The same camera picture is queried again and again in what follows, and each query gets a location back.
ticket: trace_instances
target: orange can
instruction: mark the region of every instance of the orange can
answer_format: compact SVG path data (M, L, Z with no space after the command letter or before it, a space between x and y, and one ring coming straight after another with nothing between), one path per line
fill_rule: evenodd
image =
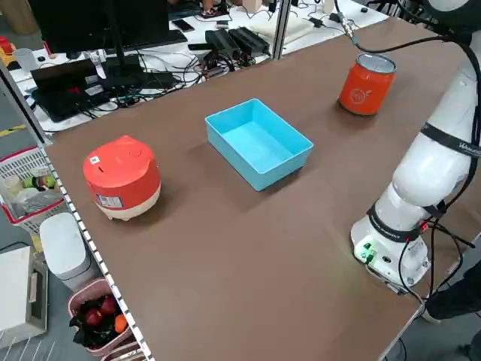
M381 108L396 73L396 64L378 54L361 54L349 70L339 104L354 114L374 115Z

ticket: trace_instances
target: white box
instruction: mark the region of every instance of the white box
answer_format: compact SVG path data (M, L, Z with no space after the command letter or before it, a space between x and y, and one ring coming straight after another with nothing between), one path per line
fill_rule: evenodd
M47 330L47 267L24 247L0 254L0 349Z

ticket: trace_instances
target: red apple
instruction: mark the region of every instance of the red apple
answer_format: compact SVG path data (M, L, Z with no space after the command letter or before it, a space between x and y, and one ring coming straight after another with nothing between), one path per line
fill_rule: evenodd
M116 301L115 298L112 296L105 297L105 300L102 302L102 305L99 308L99 311L104 316L115 314L116 310Z
M98 310L92 308L85 313L83 319L85 320L85 323L90 327L97 327L102 321L102 318L104 318L102 314L98 312Z

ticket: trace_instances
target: keyboard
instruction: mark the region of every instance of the keyboard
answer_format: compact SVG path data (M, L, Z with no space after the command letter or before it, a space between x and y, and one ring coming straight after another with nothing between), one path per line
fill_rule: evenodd
M162 39L162 41L160 42L128 45L126 47L123 47L123 51L124 52L135 51L135 50L146 49L148 47L164 47L165 45L181 44L186 42L187 42L187 38L180 30L169 30L167 38ZM115 54L115 49L106 49L105 53L107 55Z

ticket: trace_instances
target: white trash bin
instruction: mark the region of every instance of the white trash bin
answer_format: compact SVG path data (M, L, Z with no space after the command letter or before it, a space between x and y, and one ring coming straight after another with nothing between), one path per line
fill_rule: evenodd
M47 218L40 225L40 240L48 268L72 291L79 290L100 275L70 213Z

